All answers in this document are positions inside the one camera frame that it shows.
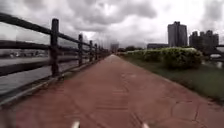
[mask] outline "grass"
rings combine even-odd
[[[133,58],[125,59],[203,96],[212,98],[218,103],[224,101],[224,69],[203,65],[199,69],[169,70],[160,63],[144,62]]]

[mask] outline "green hedge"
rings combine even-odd
[[[202,62],[201,52],[192,48],[164,48],[161,57],[163,65],[171,69],[198,68]]]
[[[165,67],[170,69],[198,68],[202,62],[201,52],[193,48],[136,50],[120,53],[119,55],[146,62],[161,62]]]
[[[161,50],[147,50],[142,58],[147,62],[159,62],[161,60]]]

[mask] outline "red brick walkway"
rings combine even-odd
[[[224,109],[110,56],[8,111],[16,128],[224,128]]]

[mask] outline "skyscraper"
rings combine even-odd
[[[187,26],[174,22],[168,25],[168,43],[170,47],[187,46]]]

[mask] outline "tall building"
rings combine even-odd
[[[114,43],[114,44],[110,45],[110,51],[112,53],[117,53],[118,48],[119,48],[119,44],[118,43]]]
[[[200,32],[200,36],[193,32],[190,35],[190,46],[202,51],[204,54],[210,54],[217,51],[216,47],[219,44],[219,35],[213,34],[211,30],[205,32]]]
[[[187,26],[174,22],[168,25],[168,43],[170,47],[187,46]]]

